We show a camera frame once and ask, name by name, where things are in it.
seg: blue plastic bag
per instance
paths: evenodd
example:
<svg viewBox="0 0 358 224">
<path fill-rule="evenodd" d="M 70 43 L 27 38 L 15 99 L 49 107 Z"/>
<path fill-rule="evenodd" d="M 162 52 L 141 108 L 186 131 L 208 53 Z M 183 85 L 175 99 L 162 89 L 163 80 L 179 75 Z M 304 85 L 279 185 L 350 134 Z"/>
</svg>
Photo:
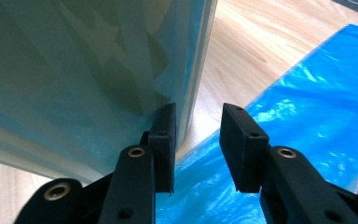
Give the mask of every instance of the blue plastic bag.
<svg viewBox="0 0 358 224">
<path fill-rule="evenodd" d="M 333 35 L 247 111 L 272 146 L 301 151 L 329 182 L 358 181 L 358 26 Z M 158 223 L 265 223 L 258 194 L 235 191 L 214 133 L 176 165 L 175 193 L 157 197 Z"/>
</svg>

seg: bolt hole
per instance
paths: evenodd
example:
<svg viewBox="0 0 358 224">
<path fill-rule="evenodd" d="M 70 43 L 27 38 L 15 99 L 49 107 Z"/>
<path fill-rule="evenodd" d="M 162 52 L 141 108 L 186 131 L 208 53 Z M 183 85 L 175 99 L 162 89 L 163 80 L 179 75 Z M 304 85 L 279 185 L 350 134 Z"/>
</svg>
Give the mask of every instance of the bolt hole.
<svg viewBox="0 0 358 224">
<path fill-rule="evenodd" d="M 121 219 L 129 219 L 133 216 L 133 210 L 130 208 L 123 208 L 118 212 L 118 217 Z"/>
<path fill-rule="evenodd" d="M 51 195 L 53 197 L 57 197 L 58 195 L 62 194 L 64 191 L 65 191 L 64 187 L 58 187 L 58 188 L 56 188 L 56 189 L 51 191 Z"/>
<path fill-rule="evenodd" d="M 67 195 L 70 190 L 71 186 L 68 183 L 59 183 L 46 190 L 44 197 L 48 201 L 56 201 Z"/>
<path fill-rule="evenodd" d="M 280 148 L 278 150 L 278 153 L 283 156 L 283 157 L 286 157 L 286 158 L 294 158 L 296 157 L 296 153 L 290 149 L 286 149 L 286 148 Z"/>
<path fill-rule="evenodd" d="M 142 157 L 144 154 L 145 154 L 145 150 L 143 148 L 139 148 L 139 147 L 132 148 L 129 151 L 129 156 L 131 156 L 131 157 Z"/>
<path fill-rule="evenodd" d="M 335 211 L 325 210 L 324 215 L 334 222 L 342 222 L 342 218 Z"/>
</svg>

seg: plastic wrap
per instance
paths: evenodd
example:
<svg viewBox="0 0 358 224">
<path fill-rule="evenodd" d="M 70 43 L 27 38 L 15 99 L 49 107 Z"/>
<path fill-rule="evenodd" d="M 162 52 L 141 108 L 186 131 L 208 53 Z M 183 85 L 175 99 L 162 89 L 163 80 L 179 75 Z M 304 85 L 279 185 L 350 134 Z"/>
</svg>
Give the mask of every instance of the plastic wrap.
<svg viewBox="0 0 358 224">
<path fill-rule="evenodd" d="M 272 146 L 301 151 L 329 182 L 358 182 L 358 26 L 328 39 L 247 106 Z M 219 132 L 179 161 L 158 223 L 265 223 L 258 194 L 235 191 Z"/>
<path fill-rule="evenodd" d="M 0 162 L 89 183 L 176 103 L 183 140 L 216 0 L 0 1 Z"/>
</svg>

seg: metal screw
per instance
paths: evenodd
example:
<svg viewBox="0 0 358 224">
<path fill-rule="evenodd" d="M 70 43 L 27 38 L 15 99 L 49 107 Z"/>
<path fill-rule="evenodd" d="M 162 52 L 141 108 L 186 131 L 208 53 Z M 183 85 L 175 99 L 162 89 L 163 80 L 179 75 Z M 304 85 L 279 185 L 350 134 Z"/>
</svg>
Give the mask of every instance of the metal screw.
<svg viewBox="0 0 358 224">
<path fill-rule="evenodd" d="M 131 157 L 142 157 L 145 154 L 145 150 L 140 147 L 130 149 L 129 156 Z"/>
<path fill-rule="evenodd" d="M 294 151 L 287 149 L 287 148 L 278 149 L 278 153 L 281 156 L 283 156 L 285 158 L 289 158 L 289 159 L 295 158 L 297 156 L 297 154 Z"/>
<path fill-rule="evenodd" d="M 71 191 L 71 186 L 62 182 L 46 190 L 44 197 L 48 201 L 56 201 L 67 195 L 69 191 Z"/>
</svg>

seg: wooden floor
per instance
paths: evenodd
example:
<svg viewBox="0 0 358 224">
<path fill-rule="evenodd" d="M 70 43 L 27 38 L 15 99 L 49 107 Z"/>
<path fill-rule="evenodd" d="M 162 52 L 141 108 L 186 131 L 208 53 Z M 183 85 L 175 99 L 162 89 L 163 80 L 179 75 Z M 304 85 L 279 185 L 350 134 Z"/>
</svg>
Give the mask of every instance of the wooden floor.
<svg viewBox="0 0 358 224">
<path fill-rule="evenodd" d="M 177 157 L 220 125 L 224 102 L 245 106 L 358 13 L 329 0 L 219 0 L 192 125 Z M 48 179 L 0 165 L 0 223 Z"/>
</svg>

